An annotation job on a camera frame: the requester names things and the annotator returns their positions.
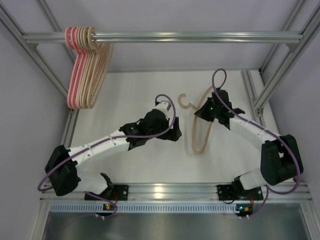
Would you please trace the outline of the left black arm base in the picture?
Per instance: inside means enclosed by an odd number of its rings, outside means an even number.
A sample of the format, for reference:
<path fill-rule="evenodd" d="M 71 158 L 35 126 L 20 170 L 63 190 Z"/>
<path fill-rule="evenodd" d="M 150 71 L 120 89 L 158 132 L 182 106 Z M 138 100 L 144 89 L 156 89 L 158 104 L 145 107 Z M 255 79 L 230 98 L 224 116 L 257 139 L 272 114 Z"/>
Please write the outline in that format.
<path fill-rule="evenodd" d="M 107 188 L 102 193 L 86 193 L 84 195 L 85 201 L 97 201 L 100 199 L 108 201 L 127 201 L 129 194 L 129 186 L 125 184 L 113 184 L 111 179 L 105 174 L 101 173 L 101 176 L 106 180 Z"/>

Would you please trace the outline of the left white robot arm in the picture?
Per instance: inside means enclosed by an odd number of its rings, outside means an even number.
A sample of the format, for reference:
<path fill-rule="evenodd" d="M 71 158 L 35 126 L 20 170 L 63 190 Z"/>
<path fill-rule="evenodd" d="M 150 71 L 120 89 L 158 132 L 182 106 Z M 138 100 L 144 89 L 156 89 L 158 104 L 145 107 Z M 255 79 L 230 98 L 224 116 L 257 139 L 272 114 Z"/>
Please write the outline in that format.
<path fill-rule="evenodd" d="M 170 122 L 164 112 L 153 109 L 144 118 L 121 126 L 102 139 L 72 148 L 57 146 L 45 172 L 58 197 L 84 192 L 86 200 L 108 199 L 115 188 L 110 177 L 103 172 L 86 172 L 86 167 L 114 154 L 142 147 L 154 138 L 176 142 L 181 136 L 177 116 Z"/>

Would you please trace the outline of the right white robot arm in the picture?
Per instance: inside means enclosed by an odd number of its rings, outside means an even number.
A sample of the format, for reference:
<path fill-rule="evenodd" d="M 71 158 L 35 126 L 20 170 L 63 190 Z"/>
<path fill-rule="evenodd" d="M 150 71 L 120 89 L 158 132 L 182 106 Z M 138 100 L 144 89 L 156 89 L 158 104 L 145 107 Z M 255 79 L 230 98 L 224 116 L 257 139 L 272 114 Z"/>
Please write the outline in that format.
<path fill-rule="evenodd" d="M 195 116 L 207 122 L 217 120 L 260 151 L 259 168 L 233 180 L 232 185 L 237 192 L 246 192 L 261 186 L 275 186 L 293 178 L 300 181 L 304 168 L 296 139 L 290 134 L 276 134 L 248 119 L 245 111 L 232 107 L 225 90 L 215 90 L 195 112 Z"/>

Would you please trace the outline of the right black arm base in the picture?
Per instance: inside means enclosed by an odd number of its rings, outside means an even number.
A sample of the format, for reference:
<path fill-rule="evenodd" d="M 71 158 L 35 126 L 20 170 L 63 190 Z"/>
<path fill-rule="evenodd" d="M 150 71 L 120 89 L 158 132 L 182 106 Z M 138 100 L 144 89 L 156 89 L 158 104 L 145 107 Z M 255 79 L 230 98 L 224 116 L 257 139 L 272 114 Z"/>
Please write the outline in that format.
<path fill-rule="evenodd" d="M 260 186 L 246 190 L 239 176 L 229 184 L 218 184 L 216 188 L 218 199 L 228 203 L 234 201 L 249 201 L 252 198 L 254 201 L 262 201 L 264 199 Z"/>

